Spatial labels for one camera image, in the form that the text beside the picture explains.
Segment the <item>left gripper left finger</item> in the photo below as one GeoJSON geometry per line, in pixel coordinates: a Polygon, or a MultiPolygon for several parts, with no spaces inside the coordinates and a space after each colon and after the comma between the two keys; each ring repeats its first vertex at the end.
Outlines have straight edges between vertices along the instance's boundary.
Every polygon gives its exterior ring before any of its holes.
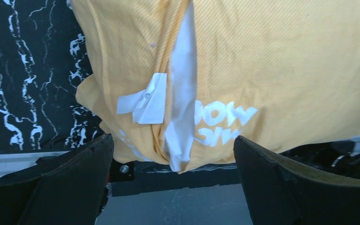
{"type": "Polygon", "coordinates": [[[108,200],[111,135],[0,178],[0,225],[93,225],[108,200]]]}

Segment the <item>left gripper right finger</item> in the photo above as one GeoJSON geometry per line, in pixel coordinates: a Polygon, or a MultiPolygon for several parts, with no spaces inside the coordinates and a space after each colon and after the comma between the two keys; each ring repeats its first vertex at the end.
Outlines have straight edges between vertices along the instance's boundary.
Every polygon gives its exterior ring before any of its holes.
{"type": "MultiPolygon", "coordinates": [[[[360,138],[349,140],[360,150],[360,138]]],[[[233,152],[253,224],[360,225],[359,179],[310,167],[243,136],[233,152]]]]}

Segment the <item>yellow and blue pillowcase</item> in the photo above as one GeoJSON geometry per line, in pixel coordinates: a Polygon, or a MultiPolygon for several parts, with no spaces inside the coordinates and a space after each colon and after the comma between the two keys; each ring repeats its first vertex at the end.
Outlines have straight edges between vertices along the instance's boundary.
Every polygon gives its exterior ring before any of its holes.
{"type": "Polygon", "coordinates": [[[76,100],[101,119],[121,163],[169,165],[164,121],[117,114],[119,97],[166,73],[189,2],[197,85],[190,161],[233,163],[239,135],[281,153],[360,137],[360,0],[73,0],[93,73],[76,100]]]}

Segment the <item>white pillow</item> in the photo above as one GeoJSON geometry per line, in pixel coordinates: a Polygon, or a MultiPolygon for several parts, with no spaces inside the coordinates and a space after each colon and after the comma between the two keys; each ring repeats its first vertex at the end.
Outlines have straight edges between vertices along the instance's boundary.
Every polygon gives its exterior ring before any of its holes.
{"type": "Polygon", "coordinates": [[[171,54],[169,72],[155,73],[146,89],[117,102],[117,114],[132,113],[133,122],[158,124],[164,121],[164,91],[171,88],[172,100],[169,125],[165,131],[164,152],[169,155],[169,165],[174,172],[185,169],[195,131],[195,100],[197,85],[196,38],[194,5],[190,1],[182,19],[171,54]]]}

